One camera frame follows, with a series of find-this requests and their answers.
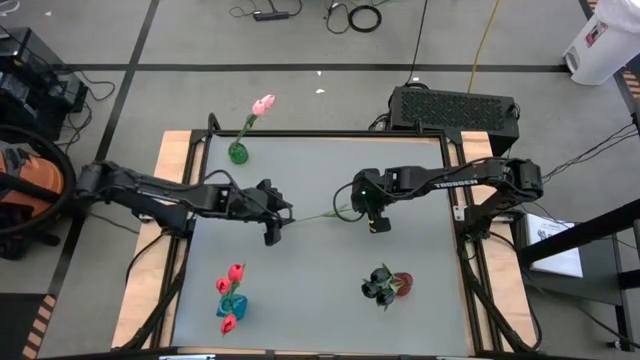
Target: orange vacuum cleaner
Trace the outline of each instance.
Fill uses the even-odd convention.
[[[25,180],[31,184],[62,193],[62,173],[51,161],[33,156],[22,149],[0,150],[0,173]],[[42,214],[51,207],[51,202],[26,195],[13,189],[0,189],[0,207],[21,207],[29,217]]]
[[[18,259],[29,243],[56,246],[57,236],[43,228],[67,210],[75,172],[51,141],[31,131],[0,125],[0,257]],[[33,153],[14,144],[28,144]]]

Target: concrete floor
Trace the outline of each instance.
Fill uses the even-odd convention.
[[[261,8],[267,6],[266,1],[256,2]],[[235,5],[251,9],[250,2],[242,0],[30,0],[22,1],[20,9],[0,23],[31,26],[65,62],[102,65],[106,70],[131,61],[150,6],[155,12],[151,12],[149,35],[140,42],[139,62],[143,64],[411,63],[422,2],[390,1],[380,6],[383,23],[378,30],[343,35],[325,29],[321,1],[303,2],[304,9],[296,18],[256,23],[227,13]],[[275,3],[282,9],[297,6],[294,0]],[[492,0],[431,0],[418,63],[471,64],[492,5]],[[337,14],[332,24],[339,28],[343,21]],[[510,65],[560,64],[562,51],[585,22],[578,0],[504,1],[480,60],[481,64],[504,67],[499,72],[479,73],[474,91],[516,99],[522,108],[521,138],[511,155],[532,158],[543,173],[631,121],[613,80],[599,87],[582,87],[565,73],[509,70]],[[261,120],[260,128],[365,129],[386,110],[393,86],[408,76],[406,71],[259,69],[133,73],[121,67],[118,70],[127,72],[87,72],[92,80],[115,82],[116,94],[121,92],[124,102],[116,95],[101,103],[89,101],[94,120],[72,147],[74,165],[79,168],[95,157],[111,117],[118,123],[107,159],[152,173],[164,131],[204,128],[211,111],[224,128],[239,128],[248,104],[266,93],[276,94],[278,103]],[[469,73],[456,71],[417,72],[414,76],[433,89],[452,91],[465,91],[469,80]],[[131,77],[131,82],[120,86],[123,79]],[[108,90],[94,89],[99,94]],[[80,122],[82,116],[74,120]],[[634,138],[570,168],[547,185],[539,203],[558,218],[584,221],[637,199],[639,152],[640,143]],[[539,212],[533,206],[529,209]],[[138,226],[121,207],[102,205],[93,211],[118,223]],[[68,222],[61,222],[56,231],[65,235],[68,228]],[[623,234],[622,239],[632,241],[629,234]],[[109,349],[135,240],[133,234],[87,219],[58,294],[41,356]],[[640,266],[634,251],[626,246],[620,250],[625,269]],[[0,291],[47,292],[51,278],[42,274],[53,274],[61,251],[62,246],[36,246],[21,262],[0,260]],[[535,291],[529,299],[544,331],[543,349],[549,354],[640,359],[637,354],[605,349],[603,343],[612,337],[566,303],[540,297]],[[636,341],[640,339],[638,300],[640,294],[629,293]],[[568,301],[615,325],[612,307]]]

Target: black ventilated box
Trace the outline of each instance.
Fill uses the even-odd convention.
[[[391,100],[391,130],[442,130],[456,141],[461,131],[486,131],[494,156],[518,140],[519,109],[513,98],[397,87]]]

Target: black flower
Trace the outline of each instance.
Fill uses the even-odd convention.
[[[380,292],[380,287],[378,285],[368,281],[365,281],[360,288],[362,289],[362,294],[369,299],[375,298]]]
[[[376,304],[378,304],[378,306],[389,306],[395,297],[396,293],[394,293],[393,290],[382,289],[382,291],[378,293],[378,296],[376,296]]]
[[[370,276],[371,282],[374,282],[376,284],[385,282],[389,280],[390,277],[391,277],[391,272],[386,268],[377,268],[373,270]]]

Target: green glass vase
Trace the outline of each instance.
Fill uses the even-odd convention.
[[[239,142],[233,142],[229,145],[229,157],[236,165],[242,165],[249,160],[249,150]]]

